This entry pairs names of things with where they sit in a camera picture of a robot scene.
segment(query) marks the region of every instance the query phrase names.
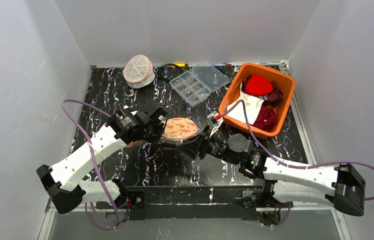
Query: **red wire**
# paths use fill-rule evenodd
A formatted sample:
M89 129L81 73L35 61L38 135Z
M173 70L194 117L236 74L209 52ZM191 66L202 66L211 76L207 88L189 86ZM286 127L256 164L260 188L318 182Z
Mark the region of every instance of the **red wire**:
M131 206L131 199L129 199L129 203L128 203L128 206L126 207L126 210L128 210L130 206Z
M278 208L278 203L275 205L274 211L271 211L270 213L272 213L272 214L277 213L277 208Z

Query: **black bracket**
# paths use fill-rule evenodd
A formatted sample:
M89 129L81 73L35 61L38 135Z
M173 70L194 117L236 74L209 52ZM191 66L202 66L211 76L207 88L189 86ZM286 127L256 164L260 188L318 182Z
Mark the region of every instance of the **black bracket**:
M240 204L246 208L268 208L272 212L277 205L287 208L288 202L279 202L273 197L274 184L276 183L276 180L265 180L263 187L243 190L242 195L239 198L235 198L233 203Z
M132 110L134 109L120 109L107 120L106 125L116 132L115 138L126 144L139 140L156 143L165 130L162 119L168 113L155 101L147 102L136 110L135 115L132 115Z
M143 191L129 191L128 188L120 181L120 179L113 179L112 182L119 188L120 195L115 199L116 206L127 207L127 202L130 200L131 205L129 209L143 209L145 206L145 195Z
M363 216L365 202L365 180L349 163L342 163L334 170L338 171L334 196L325 195L336 210L351 216Z
M53 176L51 176L52 171L51 167L42 165L37 169L37 174L57 211L60 214L66 214L81 204L82 196L86 192L79 185L72 191L60 189L62 184L59 181L54 181Z

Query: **black marble surface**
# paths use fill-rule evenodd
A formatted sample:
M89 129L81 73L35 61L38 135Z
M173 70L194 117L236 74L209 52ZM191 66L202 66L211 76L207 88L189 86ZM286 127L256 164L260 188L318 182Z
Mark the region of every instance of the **black marble surface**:
M225 66L219 69L233 79L239 66ZM172 79L179 72L167 68L166 77ZM85 96L85 102L90 103L110 114L123 106L143 106L146 101L155 100L166 109L171 118L183 117L193 120L201 131L206 126L206 116L217 111L229 85L222 87L196 107L191 108L183 103L182 98L169 84L156 80L141 89L130 88L123 76L122 68L96 68L92 70L91 80ZM87 107L83 107L79 123L91 136L105 123L106 117ZM228 139L232 134L242 133L248 139L249 134L223 124L216 134ZM85 138L76 131L72 149L75 151ZM275 155L287 160L307 163L302 141L289 109L282 130L276 137L263 139L262 143ZM250 180L238 172L238 166L206 156L202 160L187 158L174 150L162 150L155 144L143 144L126 148L114 153L100 165L100 171L105 180L120 178L127 186L245 186L260 185L259 180ZM97 181L94 170L87 175L92 181Z

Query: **black cable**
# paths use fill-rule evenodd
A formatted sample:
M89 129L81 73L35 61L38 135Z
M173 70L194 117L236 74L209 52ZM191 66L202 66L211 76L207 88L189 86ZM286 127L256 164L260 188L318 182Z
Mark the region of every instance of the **black cable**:
M251 208L255 208L256 206L254 206L254 205L248 205L248 204L244 203L244 202L249 202L251 200L252 200L251 197L246 196L246 197L241 197L241 198L234 198L234 199L231 200L231 202L233 202L235 204L238 204L238 205L242 206L245 209L251 209Z
M168 118L166 117L165 125L163 126L162 130L160 130L157 134L151 133L154 137L157 135L162 135L165 132L166 124L168 123Z
M168 63L168 64L165 64L165 65L161 66L161 67L159 68L159 70L157 70L157 79L162 80L162 81L167 82L167 83L170 81L170 79L167 79L167 78L165 78L164 76L162 76L162 72L163 72L163 70L164 70L166 67L174 67L174 68L177 68L177 69L179 70L179 74L182 73L182 68L181 68L180 66L178 66L178 65L176 65L176 64L173 64L173 63Z
M265 203L265 205L266 205L267 208L272 207L272 208L275 208L275 210L277 210L277 208L278 208L277 203L275 203L273 200L272 201L265 200L264 203Z
M271 222L272 224L274 224L274 225L277 225L272 219L271 219L271 217L268 215L268 214L266 214L266 213L261 213L261 215L262 215L262 218L264 219L264 220L267 220L267 221L269 221L269 222Z
M196 142L197 139L199 139L201 137L201 135L197 135L197 136L192 136L188 139L185 139L181 144L179 144L179 146L184 146L184 145L188 145L188 144L193 144L194 142Z
M124 222L126 222L126 221L127 221L127 219L120 221L120 222L117 224L117 226L119 226L119 224L124 223Z
M130 112L138 111L140 108L138 106L132 106L132 107L127 107L124 108L124 110L128 110Z
M258 98L259 99L263 99L264 101L266 101L269 98L269 94L265 95L265 96L258 96Z

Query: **white cloth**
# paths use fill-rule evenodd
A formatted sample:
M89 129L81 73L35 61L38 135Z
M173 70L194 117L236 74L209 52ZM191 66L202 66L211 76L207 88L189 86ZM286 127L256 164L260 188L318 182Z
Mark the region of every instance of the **white cloth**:
M247 114L247 120L249 120L249 124L252 125L259 115L260 108L262 107L262 103L265 101L262 98L249 95L247 93L244 93L240 88L240 96L236 101L231 103L227 110L230 109L238 100L243 100L246 105L246 114ZM246 118L244 117L244 111L243 111L243 104L239 103L230 113L228 113L229 117L232 117L233 119L239 120L242 123L246 123Z
M151 74L148 77L146 77L146 79L144 79L144 81L139 81L139 82L136 82L136 83L131 83L131 82L126 81L126 83L128 84L128 86L130 86L133 89L140 89L140 88L145 87L148 84L152 83L154 81L154 76L155 76L154 72L151 71Z

